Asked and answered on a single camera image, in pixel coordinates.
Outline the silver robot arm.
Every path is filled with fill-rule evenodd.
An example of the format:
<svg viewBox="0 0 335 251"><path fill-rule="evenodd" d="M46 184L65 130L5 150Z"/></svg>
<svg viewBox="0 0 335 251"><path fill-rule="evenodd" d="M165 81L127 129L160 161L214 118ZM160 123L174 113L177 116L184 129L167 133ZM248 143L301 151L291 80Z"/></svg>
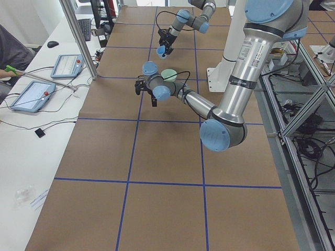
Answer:
<svg viewBox="0 0 335 251"><path fill-rule="evenodd" d="M204 118L200 127L202 143L220 152L236 146L247 136L243 112L256 87L272 46L280 41L302 38L307 31L309 1L247 1L244 42L228 78L219 106L186 84L161 76L158 66L148 61L135 83L136 94L147 92L152 104L176 97Z"/></svg>
<svg viewBox="0 0 335 251"><path fill-rule="evenodd" d="M202 10L199 16L194 16L186 9L180 9L175 14L175 19L168 29L158 28L159 47L157 54L159 58L165 59L174 50L172 45L179 33L187 25L200 33L206 33L209 28L209 20L216 10L215 1L188 1L189 4Z"/></svg>

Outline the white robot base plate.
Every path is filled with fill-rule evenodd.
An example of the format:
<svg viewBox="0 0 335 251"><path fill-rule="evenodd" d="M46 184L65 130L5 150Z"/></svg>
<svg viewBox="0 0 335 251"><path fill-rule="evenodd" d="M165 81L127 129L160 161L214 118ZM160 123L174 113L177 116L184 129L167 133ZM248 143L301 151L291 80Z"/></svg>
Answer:
<svg viewBox="0 0 335 251"><path fill-rule="evenodd" d="M232 70L207 68L208 89L212 93L224 93Z"/></svg>

